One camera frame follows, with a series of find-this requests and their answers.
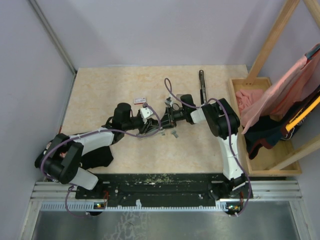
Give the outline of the black silver stapler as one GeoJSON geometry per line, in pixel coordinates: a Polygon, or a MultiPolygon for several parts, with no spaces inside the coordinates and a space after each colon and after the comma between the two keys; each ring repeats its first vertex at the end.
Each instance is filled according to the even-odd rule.
{"type": "Polygon", "coordinates": [[[158,128],[153,127],[153,128],[148,129],[146,132],[138,133],[137,136],[141,136],[142,138],[152,137],[155,135],[162,136],[161,131],[164,131],[164,129],[162,127],[158,127],[158,128]]]}
{"type": "Polygon", "coordinates": [[[207,91],[206,91],[206,84],[205,84],[205,75],[204,71],[201,69],[198,73],[199,82],[200,82],[200,101],[201,104],[205,104],[207,102],[207,91]]]}

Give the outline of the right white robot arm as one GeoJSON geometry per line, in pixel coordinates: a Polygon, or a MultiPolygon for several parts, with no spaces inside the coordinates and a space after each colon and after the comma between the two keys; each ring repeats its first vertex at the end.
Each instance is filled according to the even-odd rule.
{"type": "Polygon", "coordinates": [[[237,146],[239,117],[225,98],[204,104],[200,108],[196,108],[190,94],[182,95],[179,101],[182,106],[174,109],[173,100],[170,97],[165,100],[165,113],[161,119],[162,128],[174,128],[178,121],[184,120],[191,125],[206,121],[212,134],[217,137],[221,149],[223,175],[227,178],[223,185],[223,192],[227,197],[235,198],[246,183],[237,146]]]}

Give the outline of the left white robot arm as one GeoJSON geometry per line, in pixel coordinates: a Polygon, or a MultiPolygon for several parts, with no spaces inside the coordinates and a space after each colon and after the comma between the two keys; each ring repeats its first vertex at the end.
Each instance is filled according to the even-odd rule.
{"type": "Polygon", "coordinates": [[[139,130],[139,138],[150,136],[143,129],[153,122],[151,116],[156,115],[155,110],[145,103],[136,116],[132,116],[131,111],[131,105],[122,102],[115,108],[113,116],[97,130],[74,135],[57,134],[36,158],[34,166],[49,179],[82,187],[95,199],[101,197],[104,186],[83,166],[104,161],[109,147],[124,135],[130,135],[131,130],[139,130]]]}

